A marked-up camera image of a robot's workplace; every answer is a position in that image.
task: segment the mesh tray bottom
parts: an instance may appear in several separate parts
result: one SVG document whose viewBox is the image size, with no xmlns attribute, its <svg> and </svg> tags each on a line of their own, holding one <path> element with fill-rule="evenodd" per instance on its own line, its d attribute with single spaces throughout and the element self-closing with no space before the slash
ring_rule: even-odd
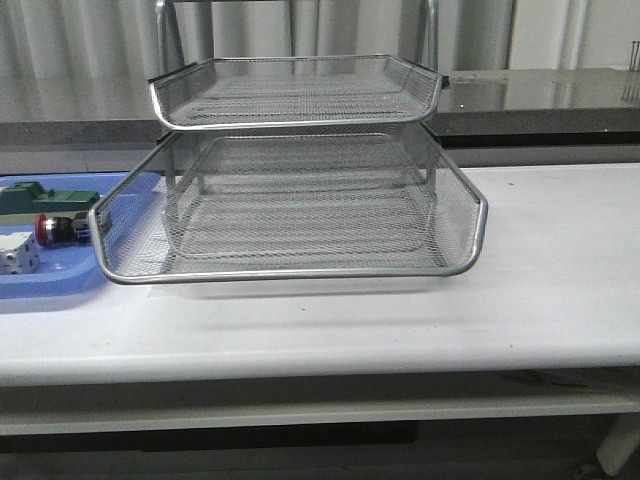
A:
<svg viewBox="0 0 640 480">
<path fill-rule="evenodd" d="M 176 265 L 207 270 L 424 264 L 427 177 L 386 136 L 226 138 L 182 179 L 165 224 Z"/>
<path fill-rule="evenodd" d="M 177 109 L 169 120 L 178 125 L 235 122 L 342 121 L 420 115 L 420 105 L 390 81 L 367 81 L 356 75 L 331 80 L 272 77 L 225 80 Z M 269 95 L 255 93 L 267 90 Z"/>
</svg>

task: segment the desk organizer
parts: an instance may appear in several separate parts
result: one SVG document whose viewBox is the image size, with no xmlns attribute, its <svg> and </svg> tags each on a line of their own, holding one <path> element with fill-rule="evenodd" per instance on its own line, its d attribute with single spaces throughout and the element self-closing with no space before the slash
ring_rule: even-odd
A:
<svg viewBox="0 0 640 480">
<path fill-rule="evenodd" d="M 487 203 L 417 122 L 436 72 L 385 55 L 215 59 L 150 83 L 160 120 L 189 131 L 91 210 L 113 281 L 442 276 L 477 259 Z"/>
<path fill-rule="evenodd" d="M 172 130 L 408 122 L 435 111 L 441 79 L 389 55 L 212 59 L 151 97 Z"/>
<path fill-rule="evenodd" d="M 173 135 L 90 221 L 120 283 L 452 275 L 486 209 L 424 127 L 389 124 Z"/>
</svg>

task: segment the gray countertop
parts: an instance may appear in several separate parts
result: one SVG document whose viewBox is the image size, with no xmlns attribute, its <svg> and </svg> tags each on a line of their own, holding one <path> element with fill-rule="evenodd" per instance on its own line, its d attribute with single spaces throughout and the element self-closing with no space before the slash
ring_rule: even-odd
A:
<svg viewBox="0 0 640 480">
<path fill-rule="evenodd" d="M 0 78 L 0 145 L 149 142 L 162 130 L 146 81 Z M 640 131 L 640 73 L 466 71 L 450 75 L 437 136 Z"/>
</svg>

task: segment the blue plastic tray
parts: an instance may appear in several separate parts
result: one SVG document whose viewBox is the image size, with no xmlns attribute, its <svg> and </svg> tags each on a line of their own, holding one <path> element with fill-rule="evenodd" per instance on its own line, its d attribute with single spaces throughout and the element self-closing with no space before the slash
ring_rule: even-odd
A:
<svg viewBox="0 0 640 480">
<path fill-rule="evenodd" d="M 37 180 L 46 189 L 97 190 L 106 194 L 126 173 L 82 173 L 60 175 L 16 175 L 0 177 L 0 186 Z M 0 225 L 0 234 L 32 232 L 33 224 Z M 0 298 L 52 297 L 89 290 L 106 281 L 98 268 L 93 246 L 39 247 L 40 264 L 34 273 L 0 275 Z"/>
</svg>

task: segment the white curtain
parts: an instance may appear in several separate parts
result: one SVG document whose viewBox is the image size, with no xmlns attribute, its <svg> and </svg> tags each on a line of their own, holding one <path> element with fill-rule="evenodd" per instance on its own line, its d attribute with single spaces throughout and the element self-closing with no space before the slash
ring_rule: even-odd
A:
<svg viewBox="0 0 640 480">
<path fill-rule="evenodd" d="M 154 3 L 0 0 L 0 76 L 152 77 Z M 419 5 L 279 0 L 184 3 L 177 10 L 187 61 L 343 53 L 416 60 Z M 440 0 L 439 70 L 625 64 L 639 24 L 637 0 Z"/>
</svg>

